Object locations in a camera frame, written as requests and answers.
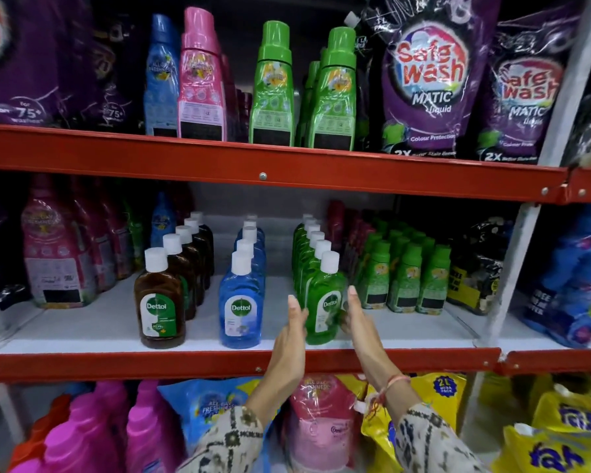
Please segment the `green white-capped antiseptic bottle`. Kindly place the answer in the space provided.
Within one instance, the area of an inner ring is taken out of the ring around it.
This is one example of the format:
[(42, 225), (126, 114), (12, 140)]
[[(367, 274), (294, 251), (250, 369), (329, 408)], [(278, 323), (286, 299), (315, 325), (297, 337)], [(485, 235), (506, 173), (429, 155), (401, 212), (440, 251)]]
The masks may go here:
[(339, 270), (339, 253), (332, 250), (323, 252), (320, 268), (307, 288), (308, 345), (326, 344), (336, 337), (346, 288), (347, 279)]

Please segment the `pink conditioner refill pouch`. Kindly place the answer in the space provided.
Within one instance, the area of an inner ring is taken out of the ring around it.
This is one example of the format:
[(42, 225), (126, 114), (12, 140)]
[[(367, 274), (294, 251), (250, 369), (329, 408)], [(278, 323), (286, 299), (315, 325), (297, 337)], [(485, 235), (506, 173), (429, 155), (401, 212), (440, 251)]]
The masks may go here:
[(355, 374), (307, 374), (289, 398), (281, 443), (289, 473), (353, 473), (367, 381)]

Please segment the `blue floral refill pouch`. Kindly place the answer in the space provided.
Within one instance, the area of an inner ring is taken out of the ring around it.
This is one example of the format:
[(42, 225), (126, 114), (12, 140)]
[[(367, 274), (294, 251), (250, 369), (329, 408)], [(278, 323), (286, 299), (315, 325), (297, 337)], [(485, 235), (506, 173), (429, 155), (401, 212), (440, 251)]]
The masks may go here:
[(572, 349), (591, 343), (591, 204), (558, 237), (518, 314), (530, 329)]

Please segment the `white shelf board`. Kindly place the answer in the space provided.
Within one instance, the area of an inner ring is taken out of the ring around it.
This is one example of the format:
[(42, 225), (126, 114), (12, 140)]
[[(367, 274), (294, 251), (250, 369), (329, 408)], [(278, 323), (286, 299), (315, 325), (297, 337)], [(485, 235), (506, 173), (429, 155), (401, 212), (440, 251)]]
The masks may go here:
[[(150, 352), (139, 337), (134, 303), (134, 280), (121, 281), (84, 308), (41, 310), (31, 302), (10, 307), (5, 315), (14, 330), (0, 340), (0, 354), (84, 354)], [(221, 343), (219, 298), (221, 276), (208, 292), (195, 319), (186, 327), (186, 339), (168, 351), (230, 352)], [(246, 350), (271, 351), (274, 341), (287, 322), (287, 296), (292, 293), (290, 278), (270, 276), (263, 303), (260, 343)], [(386, 349), (472, 348), (474, 335), (448, 312), (440, 315), (401, 314), (387, 309), (367, 310), (372, 316)], [(332, 341), (309, 350), (350, 349), (352, 343), (339, 331)]]

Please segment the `large pink conditioner bottle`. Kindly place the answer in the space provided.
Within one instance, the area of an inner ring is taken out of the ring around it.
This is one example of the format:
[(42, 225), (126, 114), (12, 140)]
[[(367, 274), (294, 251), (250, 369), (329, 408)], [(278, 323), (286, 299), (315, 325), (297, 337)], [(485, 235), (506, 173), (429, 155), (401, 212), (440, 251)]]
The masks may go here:
[(42, 309), (70, 309), (92, 303), (98, 291), (91, 246), (74, 203), (50, 174), (32, 175), (21, 227), (34, 304)]

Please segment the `dark plastic pouch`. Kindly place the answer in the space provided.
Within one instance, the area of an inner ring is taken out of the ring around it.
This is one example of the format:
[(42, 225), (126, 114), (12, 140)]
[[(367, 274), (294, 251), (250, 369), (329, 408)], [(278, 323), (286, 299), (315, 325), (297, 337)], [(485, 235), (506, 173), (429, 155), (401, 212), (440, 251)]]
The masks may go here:
[(0, 201), (0, 311), (31, 298), (23, 259), (23, 235), (14, 214)]

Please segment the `small blue conditioner bottle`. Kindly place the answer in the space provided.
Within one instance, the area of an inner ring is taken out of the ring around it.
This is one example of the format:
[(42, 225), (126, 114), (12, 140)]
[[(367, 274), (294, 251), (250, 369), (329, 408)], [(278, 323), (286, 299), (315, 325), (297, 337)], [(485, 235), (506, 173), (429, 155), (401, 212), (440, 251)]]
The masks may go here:
[(165, 191), (158, 191), (150, 217), (150, 247), (163, 247), (163, 237), (175, 233), (177, 217), (174, 205)]

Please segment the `person's right hand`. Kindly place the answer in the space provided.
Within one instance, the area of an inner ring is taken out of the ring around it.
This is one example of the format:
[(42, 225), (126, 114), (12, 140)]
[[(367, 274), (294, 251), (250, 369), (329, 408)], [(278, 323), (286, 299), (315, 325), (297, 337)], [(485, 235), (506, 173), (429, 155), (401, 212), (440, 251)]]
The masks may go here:
[(365, 325), (347, 330), (347, 301), (345, 313), (341, 318), (341, 329), (349, 336), (355, 354), (361, 365), (361, 371), (368, 382), (378, 391), (387, 389), (392, 378), (401, 375), (401, 371), (388, 357), (379, 333), (370, 315)]

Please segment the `magenta detergent bottle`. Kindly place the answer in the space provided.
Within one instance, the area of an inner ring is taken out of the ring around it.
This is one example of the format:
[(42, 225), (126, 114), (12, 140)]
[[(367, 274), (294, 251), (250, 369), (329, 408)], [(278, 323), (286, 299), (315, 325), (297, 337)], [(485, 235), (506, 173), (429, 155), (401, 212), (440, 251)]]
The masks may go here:
[(44, 473), (126, 473), (129, 410), (121, 381), (97, 381), (53, 402), (57, 422), (44, 439)]
[(175, 473), (183, 456), (176, 415), (158, 380), (142, 380), (126, 425), (126, 473)]

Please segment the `row of green antiseptic bottles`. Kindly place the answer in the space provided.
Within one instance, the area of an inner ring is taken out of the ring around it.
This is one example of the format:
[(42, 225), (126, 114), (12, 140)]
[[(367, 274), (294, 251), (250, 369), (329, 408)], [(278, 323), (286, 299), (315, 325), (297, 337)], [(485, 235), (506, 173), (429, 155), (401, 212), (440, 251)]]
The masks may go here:
[(304, 309), (305, 301), (301, 292), (304, 268), (314, 256), (316, 243), (319, 240), (324, 240), (325, 234), (321, 230), (321, 224), (315, 218), (307, 217), (302, 227), (297, 228), (294, 239), (292, 254), (294, 291), (300, 307)]

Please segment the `row of pink conditioner bottles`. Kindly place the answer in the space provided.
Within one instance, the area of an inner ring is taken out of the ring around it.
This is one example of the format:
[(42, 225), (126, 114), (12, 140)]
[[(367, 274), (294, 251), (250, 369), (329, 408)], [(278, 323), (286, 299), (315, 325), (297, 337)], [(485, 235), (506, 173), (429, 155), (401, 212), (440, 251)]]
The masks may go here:
[(117, 182), (71, 175), (69, 186), (80, 227), (91, 246), (97, 291), (104, 293), (143, 269), (142, 223)]

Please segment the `purple liquid detergent pouch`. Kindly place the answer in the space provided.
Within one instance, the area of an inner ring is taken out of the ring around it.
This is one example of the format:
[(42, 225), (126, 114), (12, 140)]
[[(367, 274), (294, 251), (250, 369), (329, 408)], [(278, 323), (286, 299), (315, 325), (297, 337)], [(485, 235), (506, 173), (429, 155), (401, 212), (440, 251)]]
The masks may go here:
[(368, 0), (383, 45), (382, 152), (455, 159), (481, 84), (502, 0)]
[(479, 161), (537, 164), (579, 21), (571, 1), (497, 23), (481, 86)]

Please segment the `black and yellow pouch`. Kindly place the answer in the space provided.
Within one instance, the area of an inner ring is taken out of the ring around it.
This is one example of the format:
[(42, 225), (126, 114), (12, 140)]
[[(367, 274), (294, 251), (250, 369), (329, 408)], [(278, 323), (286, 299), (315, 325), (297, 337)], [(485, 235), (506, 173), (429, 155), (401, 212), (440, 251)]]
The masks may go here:
[(514, 222), (491, 216), (454, 241), (447, 301), (486, 316), (496, 297)]

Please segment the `tall green conditioner bottle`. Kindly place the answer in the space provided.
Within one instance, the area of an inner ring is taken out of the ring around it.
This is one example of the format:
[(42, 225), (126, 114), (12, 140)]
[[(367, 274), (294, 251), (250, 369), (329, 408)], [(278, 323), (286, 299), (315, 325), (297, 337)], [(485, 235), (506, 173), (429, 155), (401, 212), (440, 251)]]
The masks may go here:
[(292, 147), (295, 136), (290, 28), (267, 21), (254, 74), (249, 143)]
[(309, 108), (313, 99), (319, 66), (320, 61), (318, 60), (310, 62), (307, 75), (304, 78), (304, 90), (301, 96), (299, 120), (295, 137), (295, 144), (299, 147), (306, 147), (307, 123), (310, 119)]
[(340, 26), (330, 31), (315, 80), (304, 146), (313, 149), (354, 148), (356, 126), (356, 33)]

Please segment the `long red shelf beam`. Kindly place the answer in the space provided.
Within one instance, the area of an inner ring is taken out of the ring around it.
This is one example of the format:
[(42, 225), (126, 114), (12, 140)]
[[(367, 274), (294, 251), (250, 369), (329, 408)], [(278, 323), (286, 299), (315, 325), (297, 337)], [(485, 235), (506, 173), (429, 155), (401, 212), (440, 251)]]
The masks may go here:
[[(498, 363), (498, 348), (388, 349), (404, 372), (485, 372)], [(15, 383), (135, 379), (227, 378), (263, 374), (267, 350), (0, 353)]]
[(0, 170), (566, 205), (565, 168), (0, 125)]

